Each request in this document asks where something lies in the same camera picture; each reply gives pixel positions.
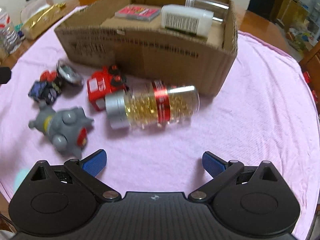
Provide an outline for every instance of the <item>pink towel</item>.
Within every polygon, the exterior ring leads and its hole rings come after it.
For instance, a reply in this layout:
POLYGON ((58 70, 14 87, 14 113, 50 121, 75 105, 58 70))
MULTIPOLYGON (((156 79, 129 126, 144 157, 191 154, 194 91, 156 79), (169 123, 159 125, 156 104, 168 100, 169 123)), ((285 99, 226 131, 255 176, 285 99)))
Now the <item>pink towel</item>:
MULTIPOLYGON (((245 165, 270 160, 296 195, 301 215, 298 239, 309 231, 320 188, 319 123, 316 106, 298 63, 275 47, 239 32, 239 52, 223 87, 213 100, 200 97, 190 123, 165 129, 112 130, 105 112, 88 103, 86 87, 69 89, 55 110, 82 106, 95 119, 83 157, 102 148, 107 167, 98 178, 122 196, 126 191, 184 191, 189 194, 211 179, 201 166, 203 152, 245 165)), ((12 80, 0 88, 0 191, 9 201, 16 174, 45 159, 63 164, 71 156, 57 153, 28 122, 38 113, 27 94, 42 71, 66 58, 53 28, 18 61, 12 80)), ((86 78, 94 69, 75 65, 86 78)), ((129 78, 129 83, 137 79, 129 78)))

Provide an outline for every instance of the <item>gold foil bag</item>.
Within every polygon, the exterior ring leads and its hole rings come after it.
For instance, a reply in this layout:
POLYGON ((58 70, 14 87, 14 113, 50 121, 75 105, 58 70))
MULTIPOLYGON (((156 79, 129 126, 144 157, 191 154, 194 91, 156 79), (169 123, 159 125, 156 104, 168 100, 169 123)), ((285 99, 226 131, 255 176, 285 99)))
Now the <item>gold foil bag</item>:
POLYGON ((64 16, 63 9, 66 7, 65 3, 52 5, 37 14, 33 15, 21 27, 21 30, 28 40, 35 40, 47 29, 49 29, 55 22, 64 16))

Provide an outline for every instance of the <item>gray toy robot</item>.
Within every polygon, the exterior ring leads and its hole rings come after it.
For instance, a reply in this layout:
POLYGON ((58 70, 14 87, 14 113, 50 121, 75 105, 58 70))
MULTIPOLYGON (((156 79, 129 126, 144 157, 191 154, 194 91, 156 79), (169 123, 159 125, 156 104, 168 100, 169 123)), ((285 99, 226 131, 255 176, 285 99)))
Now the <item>gray toy robot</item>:
POLYGON ((35 120, 29 122, 29 128, 36 128, 48 137, 60 153, 71 153, 81 158, 81 152, 87 142, 87 130, 93 119, 87 118, 82 107, 55 112, 42 101, 40 112, 35 120))

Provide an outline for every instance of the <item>red toy truck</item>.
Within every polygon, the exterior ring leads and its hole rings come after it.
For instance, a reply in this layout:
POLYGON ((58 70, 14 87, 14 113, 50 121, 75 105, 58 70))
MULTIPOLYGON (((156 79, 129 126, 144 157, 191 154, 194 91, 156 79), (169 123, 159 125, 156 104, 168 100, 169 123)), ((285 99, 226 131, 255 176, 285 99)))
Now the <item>red toy truck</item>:
POLYGON ((125 77, 121 75, 116 65, 102 67, 102 71, 96 71, 87 80, 89 101, 97 111, 106 108, 104 98, 106 94, 124 89, 125 77))

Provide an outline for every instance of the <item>toy car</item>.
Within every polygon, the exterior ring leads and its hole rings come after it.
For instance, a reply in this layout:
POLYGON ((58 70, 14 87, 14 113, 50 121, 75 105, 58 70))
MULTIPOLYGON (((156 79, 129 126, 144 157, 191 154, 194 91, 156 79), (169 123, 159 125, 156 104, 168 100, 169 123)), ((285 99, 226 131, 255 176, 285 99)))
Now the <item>toy car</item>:
POLYGON ((95 110, 106 108, 105 96, 118 90, 126 90, 126 78, 121 75, 116 65, 102 67, 102 71, 96 71, 87 80, 88 98, 95 110))
POLYGON ((57 72, 44 71, 40 76, 40 81, 35 81, 28 96, 34 101, 44 100, 47 105, 52 105, 57 97, 62 93, 63 82, 57 76, 57 72))

